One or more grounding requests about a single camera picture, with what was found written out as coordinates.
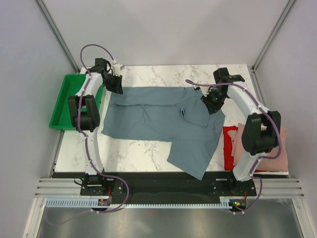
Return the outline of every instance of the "gray-blue garment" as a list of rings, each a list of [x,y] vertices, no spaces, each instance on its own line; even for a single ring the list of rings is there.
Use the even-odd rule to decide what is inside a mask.
[[[182,87],[124,87],[112,93],[102,134],[171,141],[167,161],[202,179],[220,138],[224,114],[209,115],[202,93]]]

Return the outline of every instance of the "gray floor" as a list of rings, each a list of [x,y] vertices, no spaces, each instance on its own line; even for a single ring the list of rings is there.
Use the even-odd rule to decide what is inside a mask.
[[[51,222],[62,222],[81,211],[46,208],[45,215]],[[57,227],[42,221],[40,231],[39,238],[303,237],[290,200],[260,200],[244,215],[215,209],[130,208],[110,214],[87,213]]]

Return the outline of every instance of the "folded pink towel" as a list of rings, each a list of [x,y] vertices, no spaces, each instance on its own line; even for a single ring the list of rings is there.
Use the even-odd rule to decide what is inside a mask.
[[[242,132],[244,129],[244,125],[239,123],[238,130],[230,130],[228,131],[228,135],[231,137],[232,141],[232,153],[231,155],[234,158],[233,165],[236,166],[240,161],[242,153],[244,151],[242,145]],[[278,158],[275,160],[270,159],[262,159],[257,170],[262,171],[271,171],[271,172],[287,172],[288,171],[288,161],[287,161],[287,154],[285,150],[285,141],[287,136],[287,129],[285,127],[281,127],[281,140],[282,140],[282,151]],[[278,147],[272,149],[267,156],[275,156],[278,152]]]

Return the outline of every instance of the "white wall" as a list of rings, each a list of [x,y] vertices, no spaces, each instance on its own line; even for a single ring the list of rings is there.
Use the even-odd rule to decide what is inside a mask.
[[[287,0],[45,0],[73,56],[126,65],[253,64]],[[92,65],[100,49],[87,49]]]
[[[72,69],[33,0],[0,7],[0,237],[22,236],[58,131],[49,128]]]
[[[317,225],[317,1],[301,0],[286,19],[257,75],[267,105],[289,130],[289,171],[302,182]]]

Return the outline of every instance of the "table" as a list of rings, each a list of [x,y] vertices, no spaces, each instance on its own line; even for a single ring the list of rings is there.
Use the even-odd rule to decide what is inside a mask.
[[[229,73],[240,74],[246,80],[250,91],[255,95],[246,64],[228,65],[157,65],[128,66],[123,71],[122,86],[126,87],[191,87],[185,79],[199,83],[214,83],[213,72],[219,67],[227,67]],[[101,125],[98,130],[98,145],[101,161],[106,172],[176,172],[179,168],[167,162],[171,142],[138,141],[113,139],[102,135],[111,92],[104,90],[101,103]],[[227,99],[222,107],[225,114],[224,126],[245,123],[246,119],[235,105]],[[65,131],[55,172],[84,172],[84,149],[77,131]],[[212,157],[207,171],[223,171],[223,135]]]

